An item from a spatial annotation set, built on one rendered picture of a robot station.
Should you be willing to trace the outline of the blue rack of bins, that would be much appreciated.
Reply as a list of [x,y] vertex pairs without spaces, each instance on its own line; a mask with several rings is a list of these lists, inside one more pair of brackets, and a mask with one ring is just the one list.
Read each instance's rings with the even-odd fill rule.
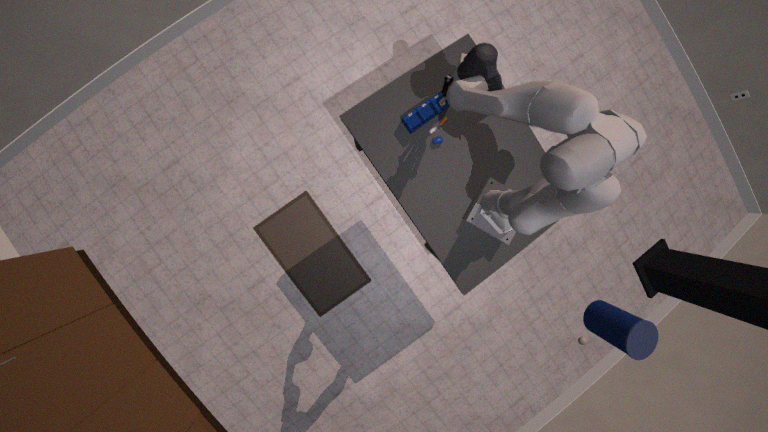
[[425,124],[427,121],[429,121],[430,119],[433,119],[438,114],[443,112],[445,109],[450,107],[448,103],[443,105],[443,106],[441,106],[441,107],[438,107],[439,101],[442,99],[444,94],[442,96],[441,95],[442,95],[442,91],[440,91],[438,94],[436,94],[432,98],[428,99],[426,102],[424,102],[423,104],[421,104],[420,106],[415,108],[413,111],[411,111],[410,113],[408,113],[407,115],[402,117],[401,122],[404,124],[404,126],[406,127],[406,129],[409,131],[410,134],[412,134],[414,131],[416,131],[417,130],[416,128],[418,128],[418,127],[420,128],[420,126]]

